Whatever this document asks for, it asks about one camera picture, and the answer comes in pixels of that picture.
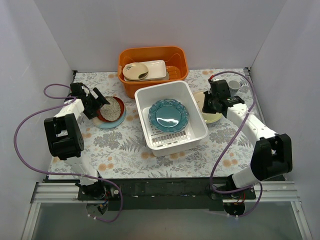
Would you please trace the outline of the teal embossed plate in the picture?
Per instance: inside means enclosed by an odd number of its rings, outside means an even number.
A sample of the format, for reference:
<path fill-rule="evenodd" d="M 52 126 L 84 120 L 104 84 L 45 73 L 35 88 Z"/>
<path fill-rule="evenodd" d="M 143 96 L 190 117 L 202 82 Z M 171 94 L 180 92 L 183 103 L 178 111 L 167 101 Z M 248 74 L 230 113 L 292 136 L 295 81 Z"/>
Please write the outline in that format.
<path fill-rule="evenodd" d="M 179 133 L 189 123 L 189 112 L 178 100 L 163 99 L 148 110 L 150 124 L 162 133 Z"/>

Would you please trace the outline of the speckled beige plate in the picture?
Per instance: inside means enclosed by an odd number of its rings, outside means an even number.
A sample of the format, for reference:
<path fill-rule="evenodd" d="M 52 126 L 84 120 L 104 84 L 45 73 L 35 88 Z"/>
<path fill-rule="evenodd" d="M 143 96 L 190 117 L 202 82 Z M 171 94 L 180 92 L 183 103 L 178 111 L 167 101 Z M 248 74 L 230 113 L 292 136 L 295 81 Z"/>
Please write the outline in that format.
<path fill-rule="evenodd" d="M 106 96 L 109 104 L 104 104 L 100 111 L 101 116 L 110 122 L 116 121 L 121 116 L 121 107 L 118 101 L 112 96 Z"/>

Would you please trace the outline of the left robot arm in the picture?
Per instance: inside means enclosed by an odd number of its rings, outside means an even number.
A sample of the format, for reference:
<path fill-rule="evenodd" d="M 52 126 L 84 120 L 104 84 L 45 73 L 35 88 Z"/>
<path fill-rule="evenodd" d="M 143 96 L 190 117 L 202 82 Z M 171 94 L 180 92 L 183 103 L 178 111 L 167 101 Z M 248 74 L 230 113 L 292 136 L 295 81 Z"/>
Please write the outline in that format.
<path fill-rule="evenodd" d="M 70 84 L 70 94 L 64 100 L 64 106 L 55 116 L 44 120 L 44 129 L 51 155 L 71 167 L 79 179 L 76 186 L 83 194 L 101 200 L 107 190 L 99 172 L 82 156 L 85 143 L 78 125 L 81 114 L 91 120 L 98 116 L 98 110 L 109 104 L 96 87 L 93 92 L 95 95 L 81 82 Z"/>

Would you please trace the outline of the cream plate with sprig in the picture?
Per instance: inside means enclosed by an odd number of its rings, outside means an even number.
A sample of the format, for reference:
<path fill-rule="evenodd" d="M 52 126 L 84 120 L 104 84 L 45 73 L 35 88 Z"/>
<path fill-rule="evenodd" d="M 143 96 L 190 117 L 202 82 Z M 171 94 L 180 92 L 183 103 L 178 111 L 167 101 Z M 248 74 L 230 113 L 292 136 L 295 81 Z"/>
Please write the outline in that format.
<path fill-rule="evenodd" d="M 193 93 L 193 97 L 197 103 L 197 106 L 200 110 L 202 118 L 204 119 L 206 124 L 215 123 L 222 118 L 223 115 L 221 113 L 211 114 L 211 113 L 204 113 L 203 112 L 205 95 L 202 91 L 198 91 L 198 92 Z"/>

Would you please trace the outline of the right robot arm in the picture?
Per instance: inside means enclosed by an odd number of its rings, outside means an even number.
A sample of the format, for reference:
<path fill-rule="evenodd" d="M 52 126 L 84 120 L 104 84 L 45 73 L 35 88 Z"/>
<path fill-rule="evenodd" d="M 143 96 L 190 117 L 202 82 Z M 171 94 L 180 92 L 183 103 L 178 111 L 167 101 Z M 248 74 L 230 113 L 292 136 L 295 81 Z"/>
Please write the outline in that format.
<path fill-rule="evenodd" d="M 283 133 L 268 128 L 239 96 L 232 96 L 226 80 L 209 80 L 210 89 L 205 91 L 203 112 L 221 113 L 238 127 L 254 147 L 248 167 L 227 177 L 222 187 L 215 187 L 209 177 L 210 188 L 218 194 L 237 199 L 253 185 L 293 170 L 292 140 Z"/>

